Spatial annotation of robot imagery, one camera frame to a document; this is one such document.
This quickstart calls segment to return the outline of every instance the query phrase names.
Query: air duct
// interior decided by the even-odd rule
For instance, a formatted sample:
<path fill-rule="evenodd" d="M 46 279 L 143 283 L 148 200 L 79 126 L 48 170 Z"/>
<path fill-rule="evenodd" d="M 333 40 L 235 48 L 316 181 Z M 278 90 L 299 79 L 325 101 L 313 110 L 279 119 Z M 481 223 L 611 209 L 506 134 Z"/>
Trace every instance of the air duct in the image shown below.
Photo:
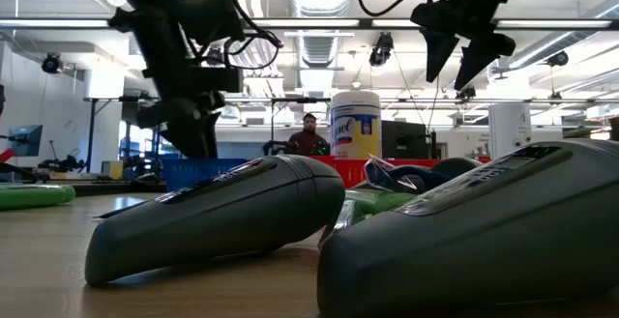
<path fill-rule="evenodd" d="M 297 17 L 346 17 L 351 0 L 291 0 Z M 299 66 L 327 68 L 338 54 L 339 38 L 302 37 L 299 39 Z M 325 70 L 300 71 L 299 79 L 305 91 L 331 89 L 335 73 Z"/>
<path fill-rule="evenodd" d="M 582 18 L 619 18 L 619 0 L 606 0 Z M 522 69 L 540 62 L 575 43 L 595 35 L 598 31 L 556 32 L 531 44 L 509 60 L 509 69 Z"/>

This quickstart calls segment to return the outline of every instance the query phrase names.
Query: ceiling light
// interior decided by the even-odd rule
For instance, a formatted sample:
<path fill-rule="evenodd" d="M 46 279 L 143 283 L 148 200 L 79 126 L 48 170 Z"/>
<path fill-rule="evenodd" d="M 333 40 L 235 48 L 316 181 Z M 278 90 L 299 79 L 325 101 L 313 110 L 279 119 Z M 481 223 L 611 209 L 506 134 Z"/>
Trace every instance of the ceiling light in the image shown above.
<path fill-rule="evenodd" d="M 226 98 L 227 102 L 269 102 L 271 99 L 268 98 L 252 98 L 252 97 L 242 97 L 242 98 Z"/>
<path fill-rule="evenodd" d="M 600 133 L 591 133 L 589 135 L 590 139 L 596 139 L 596 140 L 608 140 L 610 139 L 610 132 L 600 132 Z"/>
<path fill-rule="evenodd" d="M 0 19 L 1 29 L 109 29 L 105 19 Z"/>
<path fill-rule="evenodd" d="M 561 20 L 501 19 L 499 20 L 497 28 L 502 28 L 502 29 L 522 29 L 522 28 L 601 29 L 601 28 L 607 28 L 610 25 L 610 23 L 612 23 L 612 21 L 607 20 L 607 19 L 573 19 L 573 20 L 569 20 L 569 19 L 561 19 Z"/>
<path fill-rule="evenodd" d="M 280 29 L 293 27 L 356 27 L 359 19 L 339 18 L 289 18 L 289 19 L 255 19 L 258 26 L 280 27 Z"/>
<path fill-rule="evenodd" d="M 353 38 L 352 32 L 284 32 L 287 38 Z"/>
<path fill-rule="evenodd" d="M 372 27 L 419 27 L 419 24 L 411 22 L 409 19 L 375 19 L 371 23 Z"/>

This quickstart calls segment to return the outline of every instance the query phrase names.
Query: computer monitor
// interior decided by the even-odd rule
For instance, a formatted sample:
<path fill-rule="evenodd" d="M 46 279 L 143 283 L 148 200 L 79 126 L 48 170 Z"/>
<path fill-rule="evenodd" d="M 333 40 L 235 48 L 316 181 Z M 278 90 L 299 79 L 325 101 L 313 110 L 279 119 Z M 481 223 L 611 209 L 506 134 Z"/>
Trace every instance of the computer monitor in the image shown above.
<path fill-rule="evenodd" d="M 425 125 L 399 121 L 383 121 L 381 125 L 383 158 L 429 158 Z"/>
<path fill-rule="evenodd" d="M 37 157 L 41 147 L 43 125 L 20 126 L 9 129 L 8 148 L 16 157 Z"/>

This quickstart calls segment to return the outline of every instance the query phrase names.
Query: man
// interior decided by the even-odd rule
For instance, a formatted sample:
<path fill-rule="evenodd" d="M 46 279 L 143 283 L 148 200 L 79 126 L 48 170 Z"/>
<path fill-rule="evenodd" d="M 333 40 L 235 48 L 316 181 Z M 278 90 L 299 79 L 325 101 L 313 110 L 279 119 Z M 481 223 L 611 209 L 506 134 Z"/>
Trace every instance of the man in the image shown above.
<path fill-rule="evenodd" d="M 325 138 L 316 134 L 316 117 L 308 113 L 303 117 L 303 130 L 292 134 L 288 140 L 299 147 L 299 154 L 311 155 L 319 143 L 327 144 Z"/>
<path fill-rule="evenodd" d="M 0 84 L 0 115 L 2 115 L 2 110 L 4 110 L 4 102 L 7 99 L 4 97 L 4 85 Z"/>

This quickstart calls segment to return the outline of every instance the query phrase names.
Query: wooden table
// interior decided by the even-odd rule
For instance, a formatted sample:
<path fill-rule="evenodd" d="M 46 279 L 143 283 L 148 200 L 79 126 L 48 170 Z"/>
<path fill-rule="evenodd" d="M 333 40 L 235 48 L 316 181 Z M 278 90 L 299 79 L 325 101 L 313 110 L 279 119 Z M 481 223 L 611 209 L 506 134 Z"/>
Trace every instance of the wooden table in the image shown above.
<path fill-rule="evenodd" d="M 84 257 L 96 226 L 91 217 L 149 197 L 152 195 L 85 197 L 70 206 L 1 213 L 0 317 L 318 315 L 316 237 L 251 261 L 158 270 L 118 280 L 104 289 L 87 287 Z M 449 316 L 610 318 L 619 317 L 616 302 L 609 297 L 583 303 L 495 307 Z"/>

